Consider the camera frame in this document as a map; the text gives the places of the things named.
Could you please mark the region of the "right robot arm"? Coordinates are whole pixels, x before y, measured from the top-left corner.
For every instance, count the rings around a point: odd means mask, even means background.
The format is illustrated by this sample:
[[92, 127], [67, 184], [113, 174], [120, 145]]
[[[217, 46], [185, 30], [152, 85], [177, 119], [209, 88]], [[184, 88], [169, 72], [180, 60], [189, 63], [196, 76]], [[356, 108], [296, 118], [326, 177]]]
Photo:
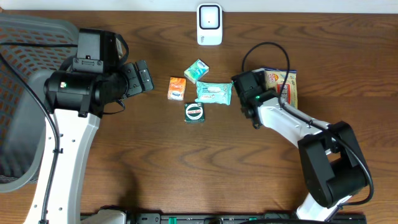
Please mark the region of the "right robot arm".
[[289, 105], [281, 90], [266, 88], [264, 72], [243, 72], [232, 77], [241, 109], [258, 129], [264, 126], [286, 138], [300, 154], [308, 195], [295, 211], [298, 220], [330, 222], [350, 198], [374, 184], [352, 127], [344, 122], [319, 121]]

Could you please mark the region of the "dark green small box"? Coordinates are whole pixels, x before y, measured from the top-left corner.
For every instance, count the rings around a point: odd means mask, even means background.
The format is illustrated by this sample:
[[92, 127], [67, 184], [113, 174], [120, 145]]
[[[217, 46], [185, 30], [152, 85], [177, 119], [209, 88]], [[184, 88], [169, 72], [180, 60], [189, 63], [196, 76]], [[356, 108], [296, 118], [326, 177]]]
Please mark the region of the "dark green small box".
[[185, 103], [185, 122], [202, 123], [205, 121], [205, 110], [202, 103]]

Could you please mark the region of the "green tissue pack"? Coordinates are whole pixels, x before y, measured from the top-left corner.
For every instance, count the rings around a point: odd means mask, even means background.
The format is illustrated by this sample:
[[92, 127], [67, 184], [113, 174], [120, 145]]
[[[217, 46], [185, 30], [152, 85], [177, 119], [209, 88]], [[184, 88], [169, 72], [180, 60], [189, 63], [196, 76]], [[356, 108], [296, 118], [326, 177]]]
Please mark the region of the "green tissue pack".
[[184, 71], [184, 76], [193, 84], [196, 84], [196, 82], [208, 73], [209, 70], [209, 66], [202, 60], [198, 59]]

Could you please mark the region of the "green wet wipes pack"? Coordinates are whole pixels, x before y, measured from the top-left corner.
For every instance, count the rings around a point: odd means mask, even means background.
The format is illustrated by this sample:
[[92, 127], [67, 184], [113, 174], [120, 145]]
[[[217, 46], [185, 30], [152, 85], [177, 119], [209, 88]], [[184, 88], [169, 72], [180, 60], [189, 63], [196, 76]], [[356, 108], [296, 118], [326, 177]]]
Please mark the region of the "green wet wipes pack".
[[217, 103], [230, 105], [232, 96], [232, 83], [206, 83], [196, 82], [197, 103]]

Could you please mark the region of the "orange tissue pack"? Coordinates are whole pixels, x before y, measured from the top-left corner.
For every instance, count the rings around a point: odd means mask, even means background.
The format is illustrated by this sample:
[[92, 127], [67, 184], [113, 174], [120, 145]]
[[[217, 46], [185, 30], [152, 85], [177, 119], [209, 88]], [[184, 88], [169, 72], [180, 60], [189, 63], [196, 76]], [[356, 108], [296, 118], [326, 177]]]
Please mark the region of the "orange tissue pack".
[[186, 79], [171, 77], [169, 82], [169, 89], [167, 98], [169, 100], [183, 101], [186, 90]]

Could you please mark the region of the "yellow snack bag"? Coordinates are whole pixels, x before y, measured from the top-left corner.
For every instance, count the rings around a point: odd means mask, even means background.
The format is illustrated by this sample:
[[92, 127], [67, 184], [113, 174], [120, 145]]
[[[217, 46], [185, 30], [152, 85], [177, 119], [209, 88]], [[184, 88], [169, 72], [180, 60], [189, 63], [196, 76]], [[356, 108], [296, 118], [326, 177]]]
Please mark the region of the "yellow snack bag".
[[296, 70], [290, 70], [287, 74], [286, 70], [262, 67], [254, 70], [254, 73], [264, 80], [266, 90], [275, 90], [278, 94], [281, 93], [289, 105], [298, 108]]

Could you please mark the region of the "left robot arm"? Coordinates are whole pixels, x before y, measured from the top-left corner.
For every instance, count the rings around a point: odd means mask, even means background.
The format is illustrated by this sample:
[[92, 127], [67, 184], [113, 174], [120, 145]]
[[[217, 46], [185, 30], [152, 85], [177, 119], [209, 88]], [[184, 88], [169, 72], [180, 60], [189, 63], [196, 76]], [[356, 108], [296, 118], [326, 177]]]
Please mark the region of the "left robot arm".
[[86, 163], [105, 106], [154, 88], [146, 62], [128, 57], [120, 34], [81, 29], [76, 53], [45, 80], [45, 146], [26, 223], [80, 223]]

